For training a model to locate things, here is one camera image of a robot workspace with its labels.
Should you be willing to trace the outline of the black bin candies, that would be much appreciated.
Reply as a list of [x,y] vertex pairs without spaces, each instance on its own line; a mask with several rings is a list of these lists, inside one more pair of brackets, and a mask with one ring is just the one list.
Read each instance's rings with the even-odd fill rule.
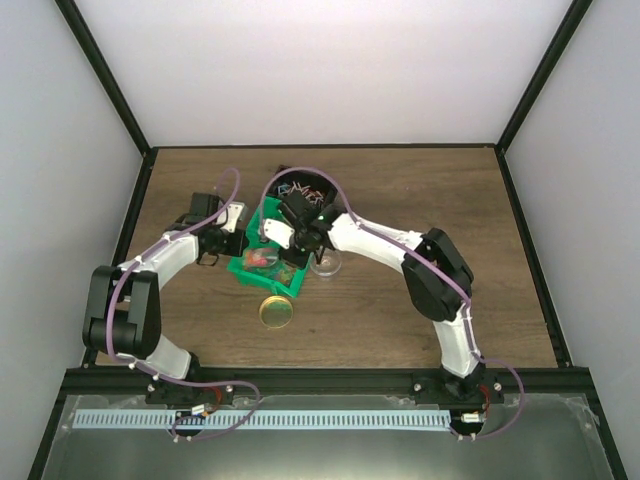
[[267,195],[282,200],[294,191],[299,191],[317,212],[331,204],[337,195],[336,188],[327,179],[316,173],[300,170],[276,179]]

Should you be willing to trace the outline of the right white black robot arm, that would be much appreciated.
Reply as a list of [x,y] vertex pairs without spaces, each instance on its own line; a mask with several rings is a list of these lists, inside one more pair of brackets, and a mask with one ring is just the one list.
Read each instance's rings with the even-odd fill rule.
[[300,267],[329,249],[363,256],[400,273],[414,308],[433,322],[445,393],[465,403],[479,392],[484,366],[471,326],[474,275],[444,231],[389,228],[336,204],[314,205],[300,192],[285,196],[278,211],[283,219],[267,219],[262,228],[279,245],[283,261]]

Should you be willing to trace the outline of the green bin gummy candies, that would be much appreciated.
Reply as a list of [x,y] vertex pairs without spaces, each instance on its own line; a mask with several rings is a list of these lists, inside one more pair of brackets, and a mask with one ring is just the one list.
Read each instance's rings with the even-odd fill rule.
[[280,260],[270,268],[245,269],[241,257],[233,257],[227,270],[244,286],[266,289],[274,295],[296,298],[299,295],[308,267],[295,268]]

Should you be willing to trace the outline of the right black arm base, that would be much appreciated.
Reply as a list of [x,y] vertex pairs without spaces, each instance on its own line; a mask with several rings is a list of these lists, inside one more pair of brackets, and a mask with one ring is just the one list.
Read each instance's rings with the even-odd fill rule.
[[444,369],[415,371],[411,376],[410,394],[417,403],[437,404],[441,407],[475,407],[489,400],[491,405],[502,404],[504,396],[494,388],[497,377],[480,369],[462,379]]

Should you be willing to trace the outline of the clear plastic jar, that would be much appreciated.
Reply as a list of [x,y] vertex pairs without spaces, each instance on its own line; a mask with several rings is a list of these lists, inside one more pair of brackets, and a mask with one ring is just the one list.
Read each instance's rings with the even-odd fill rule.
[[325,249],[312,256],[310,270],[321,279],[335,276],[341,269],[342,257],[339,252]]

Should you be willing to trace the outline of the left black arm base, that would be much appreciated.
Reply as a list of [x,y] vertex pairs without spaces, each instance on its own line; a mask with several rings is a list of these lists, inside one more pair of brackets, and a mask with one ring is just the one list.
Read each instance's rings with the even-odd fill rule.
[[169,406],[193,406],[202,403],[230,405],[234,399],[235,388],[224,383],[217,387],[180,386],[166,380],[154,380],[146,375],[146,402]]

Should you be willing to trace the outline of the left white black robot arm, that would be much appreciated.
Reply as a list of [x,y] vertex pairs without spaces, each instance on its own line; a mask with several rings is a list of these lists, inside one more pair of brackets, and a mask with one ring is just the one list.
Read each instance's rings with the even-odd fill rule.
[[170,393],[181,403],[196,402],[204,392],[197,356],[162,333],[160,293],[182,269],[206,256],[240,257],[248,247],[238,224],[242,202],[194,193],[190,209],[160,239],[133,259],[100,266],[92,274],[82,340],[86,347],[171,378]]

